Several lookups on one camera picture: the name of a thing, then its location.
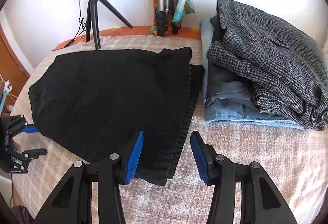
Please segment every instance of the button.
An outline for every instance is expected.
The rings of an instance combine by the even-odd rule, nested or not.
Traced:
[[[317,122],[317,119],[318,119],[318,114],[313,110],[310,115],[310,120],[312,124],[315,124]]]
[[[322,119],[323,120],[328,120],[328,110],[325,110],[322,114]]]

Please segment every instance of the tripod leg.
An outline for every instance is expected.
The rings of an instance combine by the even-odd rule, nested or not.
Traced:
[[[96,50],[99,50],[100,49],[100,38],[99,38],[99,27],[98,27],[97,2],[98,2],[98,0],[90,0],[90,12],[91,12],[93,39],[95,41]]]
[[[90,41],[90,32],[91,32],[91,12],[90,12],[90,1],[88,2],[88,10],[87,10],[87,27],[85,32],[85,42],[88,43]]]
[[[104,4],[104,6],[112,13],[114,13],[117,18],[124,22],[127,27],[133,28],[133,26],[107,0],[100,0],[100,2]]]

